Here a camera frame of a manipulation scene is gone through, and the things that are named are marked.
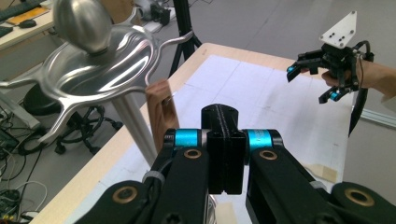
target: cable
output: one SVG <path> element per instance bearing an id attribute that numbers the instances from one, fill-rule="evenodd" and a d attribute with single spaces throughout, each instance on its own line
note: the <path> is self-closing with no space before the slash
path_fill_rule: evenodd
<path id="1" fill-rule="evenodd" d="M 47 196 L 48 196 L 47 186 L 45 186 L 44 184 L 42 184 L 42 183 L 40 183 L 40 182 L 38 182 L 38 181 L 32 180 L 32 181 L 26 181 L 25 183 L 23 183 L 23 184 L 17 186 L 15 189 L 20 189 L 21 187 L 23 187 L 23 190 L 24 190 L 25 187 L 26 187 L 26 185 L 28 185 L 28 184 L 38 184 L 38 185 L 41 185 L 41 186 L 44 188 L 44 190 L 46 191 L 45 194 L 44 194 L 43 200 L 42 200 L 41 203 L 38 205 L 38 207 L 35 209 L 36 211 L 38 211 L 38 208 L 40 208 L 41 205 L 43 205 L 44 201 L 46 201 L 46 199 L 47 199 Z"/>
<path id="2" fill-rule="evenodd" d="M 33 133 L 30 133 L 25 139 L 23 139 L 17 146 L 16 149 L 18 150 L 18 153 L 22 156 L 29 155 L 32 153 L 35 153 L 37 151 L 41 151 L 47 144 L 46 143 L 40 143 L 37 147 L 34 147 L 32 149 L 26 149 L 25 145 L 26 143 L 38 139 L 36 136 L 44 136 L 46 134 L 46 131 L 44 128 L 38 128 L 35 130 Z"/>
<path id="3" fill-rule="evenodd" d="M 14 169 L 15 169 L 15 164 L 17 163 L 16 162 L 16 160 L 15 160 L 15 158 L 12 156 L 12 154 L 10 153 L 10 152 L 8 152 L 7 150 L 4 150 L 7 154 L 8 154 L 8 156 L 9 156 L 9 159 L 12 159 L 12 160 L 14 160 L 14 163 L 12 164 L 12 169 L 11 169 L 11 172 L 9 173 L 9 176 L 8 176 L 8 179 L 4 179 L 4 180 L 7 180 L 7 188 L 9 189 L 9 178 L 12 176 L 12 174 L 14 173 Z"/>
<path id="4" fill-rule="evenodd" d="M 12 4 L 14 4 L 15 0 L 12 0 L 12 2 L 8 5 L 8 7 L 11 7 Z"/>
<path id="5" fill-rule="evenodd" d="M 353 49 L 359 50 L 359 48 L 361 48 L 363 45 L 366 46 L 366 53 L 364 54 L 364 56 L 365 56 L 364 60 L 372 62 L 374 60 L 374 54 L 371 52 L 370 43 L 367 40 L 363 40 L 363 41 L 359 42 L 355 47 L 353 47 Z M 363 76 L 364 76 L 363 67 L 361 65 L 362 79 L 361 79 L 360 86 L 362 86 Z M 367 94 L 368 94 L 368 89 L 365 89 L 362 87 L 359 88 L 358 96 L 356 97 L 356 103 L 353 106 L 353 110 L 350 115 L 349 136 L 352 133 L 352 131 L 355 129 L 356 125 L 358 124 L 359 119 L 361 118 L 361 113 L 363 112 L 364 105 L 366 104 Z"/>
<path id="6" fill-rule="evenodd" d="M 40 156 L 41 156 L 41 152 L 42 152 L 42 151 L 43 151 L 43 148 L 41 148 L 41 149 L 39 150 L 38 155 L 37 155 L 37 158 L 35 159 L 35 164 L 33 165 L 32 170 L 30 171 L 30 174 L 27 176 L 26 182 L 25 182 L 25 183 L 29 182 L 29 179 L 30 179 L 30 177 L 32 176 L 32 173 L 33 173 L 33 171 L 35 170 L 35 166 L 36 166 L 37 163 L 38 163 L 38 159 L 40 159 Z M 23 185 L 23 190 L 22 190 L 21 197 L 20 197 L 20 209 L 21 209 L 21 201 L 22 201 L 24 192 L 25 192 L 25 190 L 26 190 L 26 186 L 27 186 L 27 185 Z"/>
<path id="7" fill-rule="evenodd" d="M 2 166 L 1 168 L 0 168 L 0 172 L 1 172 L 1 174 L 0 174 L 0 182 L 1 182 L 1 177 L 3 176 L 3 174 L 6 172 L 6 169 L 7 169 L 7 166 L 8 166 L 8 160 L 7 160 L 7 158 L 5 159 L 5 161 L 6 161 L 6 163 L 4 164 L 4 166 Z"/>
<path id="8" fill-rule="evenodd" d="M 5 180 L 5 181 L 11 181 L 11 180 L 17 178 L 17 177 L 22 173 L 22 171 L 23 171 L 25 165 L 26 165 L 26 156 L 24 155 L 24 156 L 23 156 L 23 165 L 22 165 L 22 168 L 18 171 L 18 173 L 15 174 L 15 175 L 12 176 L 12 177 L 9 177 L 8 179 L 3 179 L 3 180 Z"/>

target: black cable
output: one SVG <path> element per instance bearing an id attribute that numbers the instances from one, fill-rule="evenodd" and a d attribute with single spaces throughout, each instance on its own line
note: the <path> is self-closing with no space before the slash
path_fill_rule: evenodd
<path id="1" fill-rule="evenodd" d="M 172 161 L 172 159 L 166 160 L 157 171 L 166 176 L 169 168 L 172 165 Z M 148 177 L 145 180 L 144 184 L 150 189 L 150 199 L 149 204 L 143 209 L 140 216 L 137 218 L 137 221 L 135 222 L 136 224 L 149 223 L 149 220 L 152 217 L 152 213 L 154 212 L 155 205 L 160 198 L 161 189 L 163 186 L 161 180 L 155 177 Z"/>
<path id="2" fill-rule="evenodd" d="M 18 173 L 15 174 L 14 176 L 12 176 L 10 179 L 3 178 L 3 180 L 4 181 L 10 181 L 10 180 L 13 180 L 13 179 L 17 178 L 22 173 L 25 165 L 26 165 L 26 155 L 23 156 L 23 165 L 22 165 L 21 169 L 18 171 Z"/>
<path id="3" fill-rule="evenodd" d="M 359 50 L 363 45 L 366 46 L 365 60 L 372 62 L 374 60 L 374 54 L 371 52 L 370 43 L 367 40 L 363 40 L 359 42 L 353 49 Z M 363 67 L 361 65 L 361 77 L 363 77 Z M 350 123 L 349 123 L 349 136 L 352 131 L 355 129 L 358 124 L 359 119 L 361 118 L 361 113 L 363 112 L 364 105 L 367 100 L 368 89 L 359 88 L 358 96 L 356 97 L 356 103 L 353 107 L 352 113 L 350 115 Z"/>
<path id="4" fill-rule="evenodd" d="M 25 139 L 23 139 L 18 145 L 17 145 L 17 150 L 18 153 L 22 156 L 29 155 L 32 153 L 35 153 L 37 151 L 41 151 L 47 144 L 46 143 L 39 143 L 38 146 L 32 148 L 32 149 L 26 149 L 25 145 L 26 143 L 36 140 L 37 136 L 44 136 L 46 134 L 46 131 L 44 128 L 38 128 L 34 132 L 30 133 Z"/>
<path id="5" fill-rule="evenodd" d="M 12 4 L 14 4 L 15 0 L 12 0 L 12 2 L 8 5 L 8 7 L 11 7 Z"/>
<path id="6" fill-rule="evenodd" d="M 6 169 L 7 169 L 7 166 L 8 166 L 7 156 L 5 157 L 5 161 L 6 161 L 6 164 L 4 165 L 4 171 L 1 172 L 0 177 L 2 177 L 4 175 L 4 173 L 6 172 Z"/>

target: chrome curved frame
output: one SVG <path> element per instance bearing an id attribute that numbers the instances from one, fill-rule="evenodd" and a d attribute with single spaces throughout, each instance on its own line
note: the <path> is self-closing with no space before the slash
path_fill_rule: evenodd
<path id="1" fill-rule="evenodd" d="M 145 35 L 151 38 L 151 34 L 143 27 L 133 26 L 131 28 L 143 32 L 145 33 Z M 153 52 L 153 55 L 155 56 L 152 59 L 153 63 L 148 64 L 149 67 L 147 68 L 147 73 L 145 74 L 145 82 L 147 85 L 149 85 L 149 79 L 159 64 L 163 48 L 173 44 L 184 43 L 188 41 L 192 36 L 193 33 L 189 32 L 184 36 L 170 39 L 161 43 L 156 52 Z M 100 94 L 84 95 L 83 97 L 75 97 L 73 95 L 67 94 L 65 92 L 62 92 L 60 89 L 57 89 L 57 87 L 54 88 L 52 83 L 49 83 L 47 81 L 47 79 L 49 78 L 49 72 L 43 72 L 43 69 L 47 69 L 47 67 L 45 67 L 46 63 L 52 63 L 51 60 L 54 59 L 51 57 L 55 57 L 57 52 L 61 52 L 61 50 L 66 48 L 68 45 L 68 43 L 61 45 L 48 57 L 48 59 L 43 63 L 42 66 L 31 71 L 28 75 L 21 78 L 16 78 L 9 82 L 0 82 L 0 88 L 17 88 L 19 86 L 31 83 L 38 83 L 41 90 L 46 95 L 48 95 L 48 97 L 60 103 L 60 105 L 62 106 L 62 110 L 59 117 L 56 119 L 49 132 L 38 140 L 39 142 L 46 143 L 52 142 L 58 135 L 62 133 L 63 129 L 66 127 L 66 122 L 70 119 L 72 114 L 75 113 L 80 107 L 98 105 L 104 102 L 111 101 L 112 104 L 116 107 L 116 110 L 118 111 L 122 122 L 124 122 L 126 128 L 132 135 L 133 139 L 136 141 L 136 144 L 142 152 L 143 156 L 145 157 L 146 161 L 149 165 L 152 165 L 157 156 L 157 152 L 155 150 L 154 142 L 151 137 L 149 128 L 144 121 L 140 109 L 138 108 L 133 97 L 128 98 L 128 100 L 125 98 L 125 95 L 131 91 L 141 91 L 141 89 L 134 86 L 134 83 L 136 81 L 136 78 L 143 74 L 136 74 L 135 77 L 128 79 L 125 83 L 118 85 L 113 90 L 104 91 Z"/>

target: desk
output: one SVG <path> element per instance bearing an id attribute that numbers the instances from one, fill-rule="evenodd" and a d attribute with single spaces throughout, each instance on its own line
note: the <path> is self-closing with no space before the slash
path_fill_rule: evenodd
<path id="1" fill-rule="evenodd" d="M 53 26 L 52 10 L 39 17 L 36 17 L 35 22 L 37 23 L 37 26 L 35 27 L 27 28 L 27 29 L 14 27 L 14 30 L 11 33 L 1 37 L 0 50 L 13 46 L 21 42 L 22 40 L 25 40 L 31 36 L 37 35 L 51 28 Z"/>
<path id="2" fill-rule="evenodd" d="M 293 63 L 292 60 L 271 55 L 213 44 L 203 44 L 170 78 L 172 91 L 181 90 L 190 76 L 197 71 L 200 65 L 203 64 L 210 55 L 219 55 L 221 57 L 263 65 L 281 71 L 285 71 L 286 68 Z M 350 110 L 351 104 L 351 97 L 350 99 L 346 97 L 345 102 L 342 104 L 342 106 L 346 108 L 346 113 Z M 141 108 L 141 111 L 145 119 L 149 120 L 145 105 Z M 345 139 L 342 141 L 344 141 L 343 150 L 345 150 L 347 144 L 347 129 L 345 129 Z M 128 134 L 125 128 L 119 130 L 115 136 L 104 147 L 102 147 L 99 153 L 96 154 L 64 187 L 64 189 L 61 190 L 61 192 L 59 192 L 59 194 L 40 212 L 32 223 L 64 223 L 68 217 L 74 213 L 79 205 L 83 203 L 87 195 L 91 194 L 92 190 L 100 180 L 102 180 L 113 166 L 122 159 L 133 143 L 134 141 L 132 137 Z"/>

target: screw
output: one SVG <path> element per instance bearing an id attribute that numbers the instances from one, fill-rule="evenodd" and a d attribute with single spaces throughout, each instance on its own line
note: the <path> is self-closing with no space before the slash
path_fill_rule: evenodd
<path id="1" fill-rule="evenodd" d="M 118 196 L 120 199 L 127 199 L 127 198 L 131 197 L 132 194 L 133 194 L 133 192 L 131 189 L 123 189 L 122 191 L 120 191 Z"/>

